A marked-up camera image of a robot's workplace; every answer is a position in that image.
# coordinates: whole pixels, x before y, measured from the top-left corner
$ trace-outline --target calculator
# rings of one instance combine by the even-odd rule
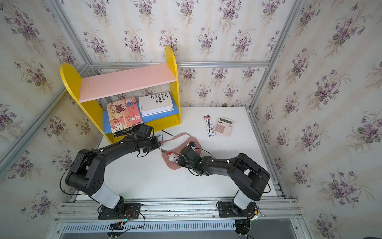
[[[233,127],[233,121],[227,118],[219,117],[214,128],[215,133],[230,136]]]

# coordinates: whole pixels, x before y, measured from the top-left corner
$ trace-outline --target pen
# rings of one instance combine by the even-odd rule
[[[170,134],[170,133],[167,133],[166,131],[162,130],[164,133],[168,134],[168,135],[171,135],[172,137],[175,137],[174,135]]]

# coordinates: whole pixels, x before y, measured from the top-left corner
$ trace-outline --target spiral notebook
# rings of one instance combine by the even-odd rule
[[[107,104],[107,113],[112,133],[143,123],[134,96]]]

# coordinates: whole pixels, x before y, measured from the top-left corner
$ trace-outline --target white table surface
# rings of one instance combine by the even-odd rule
[[[166,129],[173,135],[188,133],[195,137],[202,148],[218,159],[236,157],[245,153],[264,169],[267,169],[259,145],[252,130],[251,123],[244,107],[182,107],[182,124]],[[211,116],[213,124],[218,117],[234,121],[231,135],[225,137],[216,134],[209,137],[203,116]],[[155,135],[162,140],[162,134]],[[164,134],[163,139],[172,138]],[[100,147],[109,145],[104,138]],[[170,150],[173,145],[163,144],[163,149]],[[147,156],[137,158],[138,153],[130,153],[113,161],[105,168],[105,183],[125,199],[136,198],[199,198],[199,197],[233,197],[238,190],[230,177],[221,175],[193,176],[186,168],[171,170],[163,161],[159,149]],[[208,156],[202,151],[201,156]],[[263,196],[276,196],[272,181],[269,180],[271,192]],[[77,196],[77,200],[88,200],[85,195]]]

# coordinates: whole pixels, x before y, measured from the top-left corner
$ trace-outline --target pink bag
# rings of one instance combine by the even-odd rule
[[[179,138],[179,137],[181,137],[181,136],[183,136],[183,135],[188,135],[188,136],[190,136],[188,133],[181,133],[181,134],[175,136],[174,138],[172,138],[172,139],[170,139],[170,140],[177,139],[177,138]],[[163,143],[165,143],[165,142],[167,142],[167,141],[170,141],[170,140],[161,141],[160,143],[163,144]],[[167,151],[168,153],[172,152],[172,153],[175,153],[175,154],[177,154],[177,155],[180,155],[180,151],[181,151],[184,147],[186,147],[186,146],[188,145],[189,142],[194,142],[194,143],[195,143],[196,148],[198,148],[198,149],[195,149],[195,152],[196,152],[197,154],[200,154],[200,152],[202,151],[202,150],[201,150],[202,147],[200,146],[200,143],[196,140],[196,138],[191,137],[191,136],[190,136],[184,143],[182,143],[179,147],[177,147],[177,148],[175,148],[175,149],[173,149],[173,150],[166,150],[166,151]],[[168,155],[167,155],[167,153],[162,152],[162,158],[164,159],[164,161],[165,161],[165,163],[167,164],[167,166],[168,166],[169,168],[171,168],[172,170],[177,170],[177,169],[180,169],[180,168],[181,168],[181,166],[179,166],[176,162],[172,162],[172,161],[170,161],[170,160],[168,159]]]

